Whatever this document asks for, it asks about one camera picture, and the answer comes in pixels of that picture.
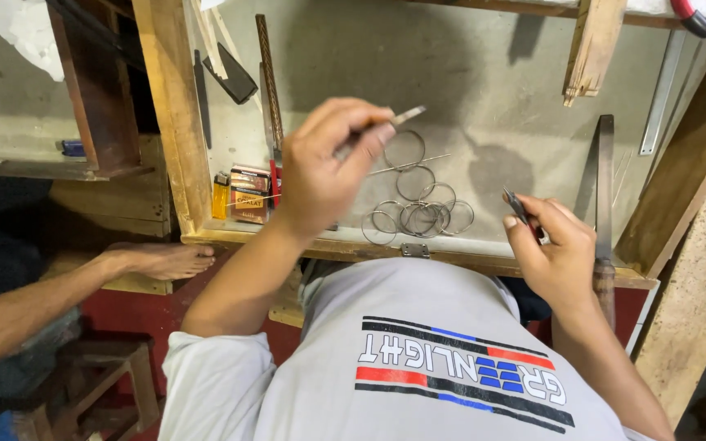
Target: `red floor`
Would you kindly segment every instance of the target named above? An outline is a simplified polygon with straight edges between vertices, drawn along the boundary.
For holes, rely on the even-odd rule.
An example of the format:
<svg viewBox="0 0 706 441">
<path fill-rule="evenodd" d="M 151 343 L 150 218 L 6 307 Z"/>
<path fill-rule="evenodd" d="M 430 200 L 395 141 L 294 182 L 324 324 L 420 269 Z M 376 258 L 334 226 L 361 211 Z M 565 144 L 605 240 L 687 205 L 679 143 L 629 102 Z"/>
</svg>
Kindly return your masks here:
<svg viewBox="0 0 706 441">
<path fill-rule="evenodd" d="M 152 370 L 155 372 L 154 383 L 159 397 L 165 395 L 165 376 L 160 364 L 168 351 L 168 336 L 179 330 L 181 318 L 212 276 L 223 264 L 220 259 L 209 271 L 192 278 L 176 293 L 169 296 L 153 294 L 126 293 L 123 291 L 99 290 L 82 305 L 86 329 L 91 335 L 117 336 L 132 338 L 148 337 L 154 340 L 152 347 Z M 642 304 L 647 297 L 643 290 L 617 290 L 617 337 L 623 346 L 639 317 Z M 552 335 L 549 320 L 531 323 L 530 332 L 544 342 L 549 342 Z M 268 336 L 268 343 L 275 363 L 279 366 L 299 344 L 300 329 L 282 323 L 266 320 L 262 331 Z M 120 393 L 129 393 L 129 385 L 119 385 Z M 133 441 L 153 441 L 157 439 L 159 425 L 154 425 L 146 432 L 133 438 Z"/>
</svg>

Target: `left hand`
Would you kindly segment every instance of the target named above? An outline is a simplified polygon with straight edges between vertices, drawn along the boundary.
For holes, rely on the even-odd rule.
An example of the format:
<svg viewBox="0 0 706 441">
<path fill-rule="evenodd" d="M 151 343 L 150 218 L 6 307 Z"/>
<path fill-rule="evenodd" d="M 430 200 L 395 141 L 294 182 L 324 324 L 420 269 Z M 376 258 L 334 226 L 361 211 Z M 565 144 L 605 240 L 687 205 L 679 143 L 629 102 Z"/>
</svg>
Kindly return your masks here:
<svg viewBox="0 0 706 441">
<path fill-rule="evenodd" d="M 338 221 L 395 135 L 388 123 L 393 116 L 391 109 L 358 98 L 330 98 L 312 111 L 282 142 L 282 197 L 275 217 L 306 240 Z M 357 133 L 350 155 L 335 158 L 334 152 Z"/>
</svg>

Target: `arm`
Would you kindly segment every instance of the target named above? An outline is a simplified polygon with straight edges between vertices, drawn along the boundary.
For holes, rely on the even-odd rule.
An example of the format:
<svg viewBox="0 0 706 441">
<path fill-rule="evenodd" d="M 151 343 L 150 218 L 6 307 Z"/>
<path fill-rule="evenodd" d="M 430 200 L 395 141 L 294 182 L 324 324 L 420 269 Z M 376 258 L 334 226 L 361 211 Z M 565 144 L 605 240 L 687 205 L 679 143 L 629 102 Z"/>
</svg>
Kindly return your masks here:
<svg viewBox="0 0 706 441">
<path fill-rule="evenodd" d="M 127 272 L 162 280 L 191 277 L 214 262 L 213 253 L 207 246 L 118 243 L 71 272 L 0 294 L 0 357 Z"/>
<path fill-rule="evenodd" d="M 181 330 L 196 336 L 250 335 L 276 290 L 312 240 L 343 216 L 385 143 L 395 134 L 390 109 L 355 98 L 316 108 L 282 142 L 282 197 L 269 222 L 242 246 L 190 306 Z M 368 129 L 344 160 L 334 157 Z"/>
<path fill-rule="evenodd" d="M 554 199 L 518 196 L 552 243 L 513 215 L 503 223 L 528 286 L 552 307 L 552 341 L 625 427 L 673 440 L 664 410 L 615 337 L 592 290 L 595 232 Z"/>
<path fill-rule="evenodd" d="M 127 271 L 119 256 L 102 254 L 72 272 L 0 295 L 0 357 Z"/>
</svg>

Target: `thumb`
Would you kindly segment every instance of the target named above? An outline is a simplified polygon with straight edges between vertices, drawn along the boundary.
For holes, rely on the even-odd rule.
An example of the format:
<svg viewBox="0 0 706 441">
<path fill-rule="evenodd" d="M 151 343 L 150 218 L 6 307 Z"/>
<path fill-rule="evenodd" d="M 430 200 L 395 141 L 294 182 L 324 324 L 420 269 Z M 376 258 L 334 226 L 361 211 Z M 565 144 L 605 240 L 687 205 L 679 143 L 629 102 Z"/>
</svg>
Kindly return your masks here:
<svg viewBox="0 0 706 441">
<path fill-rule="evenodd" d="M 543 265 L 546 257 L 527 225 L 513 214 L 507 214 L 503 217 L 503 226 L 505 234 L 508 236 L 508 243 L 514 250 L 514 257 L 523 272 L 527 268 Z"/>
<path fill-rule="evenodd" d="M 372 168 L 375 160 L 383 154 L 386 143 L 394 135 L 396 135 L 396 129 L 389 122 L 376 125 L 364 132 L 340 167 L 342 179 L 349 184 L 360 182 Z"/>
</svg>

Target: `white t-shirt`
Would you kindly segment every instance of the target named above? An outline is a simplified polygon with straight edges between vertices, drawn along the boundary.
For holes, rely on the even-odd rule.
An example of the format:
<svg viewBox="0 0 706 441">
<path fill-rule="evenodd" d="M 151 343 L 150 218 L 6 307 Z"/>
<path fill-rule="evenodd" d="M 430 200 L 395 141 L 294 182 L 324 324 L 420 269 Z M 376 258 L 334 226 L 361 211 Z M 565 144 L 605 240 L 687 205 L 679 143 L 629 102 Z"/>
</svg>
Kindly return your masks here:
<svg viewBox="0 0 706 441">
<path fill-rule="evenodd" d="M 323 280 L 278 369 L 265 334 L 173 333 L 159 439 L 649 439 L 501 291 L 435 261 L 353 265 Z"/>
</svg>

